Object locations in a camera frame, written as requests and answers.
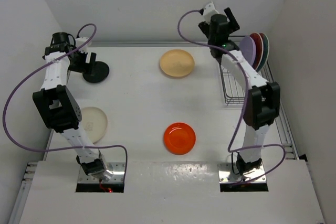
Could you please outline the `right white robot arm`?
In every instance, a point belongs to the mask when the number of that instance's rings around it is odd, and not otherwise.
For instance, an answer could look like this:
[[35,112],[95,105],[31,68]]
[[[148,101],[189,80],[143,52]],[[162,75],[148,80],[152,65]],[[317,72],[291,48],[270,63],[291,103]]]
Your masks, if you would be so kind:
[[208,3],[201,14],[204,21],[198,26],[208,40],[211,55],[245,90],[239,120],[245,122],[246,131],[236,159],[237,170],[242,175],[261,165],[261,149],[266,133],[279,116],[280,86],[263,78],[229,39],[231,33],[240,29],[230,8],[220,14],[213,3]]

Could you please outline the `tan plate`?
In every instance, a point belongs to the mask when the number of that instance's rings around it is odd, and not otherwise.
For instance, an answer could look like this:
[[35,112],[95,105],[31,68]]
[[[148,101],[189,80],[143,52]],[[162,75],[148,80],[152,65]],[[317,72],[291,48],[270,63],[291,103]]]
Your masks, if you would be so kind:
[[159,66],[162,72],[167,76],[183,78],[194,70],[195,60],[193,56],[185,50],[172,49],[161,56]]

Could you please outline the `purple plate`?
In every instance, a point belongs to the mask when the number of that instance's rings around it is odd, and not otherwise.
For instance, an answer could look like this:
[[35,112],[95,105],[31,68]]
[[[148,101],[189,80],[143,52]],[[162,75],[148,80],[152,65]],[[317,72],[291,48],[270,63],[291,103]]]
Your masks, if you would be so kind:
[[239,43],[240,51],[246,61],[252,66],[256,59],[256,44],[250,36],[245,36]]

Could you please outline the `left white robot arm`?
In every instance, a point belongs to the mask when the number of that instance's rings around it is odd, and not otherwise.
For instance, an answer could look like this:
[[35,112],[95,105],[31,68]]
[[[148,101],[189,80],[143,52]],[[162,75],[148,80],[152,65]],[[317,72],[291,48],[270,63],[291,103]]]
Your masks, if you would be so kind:
[[77,163],[87,176],[102,180],[107,171],[103,155],[92,147],[82,126],[79,104],[67,88],[68,72],[81,73],[89,83],[99,83],[110,73],[109,66],[87,52],[87,38],[59,32],[52,35],[44,60],[48,63],[40,90],[33,93],[34,104],[49,129],[61,134],[75,148]]

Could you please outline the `red teal floral plate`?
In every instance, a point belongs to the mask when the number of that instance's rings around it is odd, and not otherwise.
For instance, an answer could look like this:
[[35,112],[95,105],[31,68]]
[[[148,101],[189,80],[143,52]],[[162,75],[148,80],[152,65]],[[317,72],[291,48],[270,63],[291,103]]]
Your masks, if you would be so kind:
[[253,63],[253,68],[257,70],[264,52],[263,39],[259,33],[252,33],[249,36],[253,39],[256,45],[256,57]]
[[259,64],[258,69],[257,69],[258,72],[260,72],[261,69],[267,63],[268,56],[269,56],[269,49],[270,49],[269,38],[267,37],[267,35],[264,34],[264,33],[260,33],[260,36],[261,36],[262,41],[263,41],[264,50],[263,50],[263,54],[262,54],[262,58],[261,58],[260,64]]

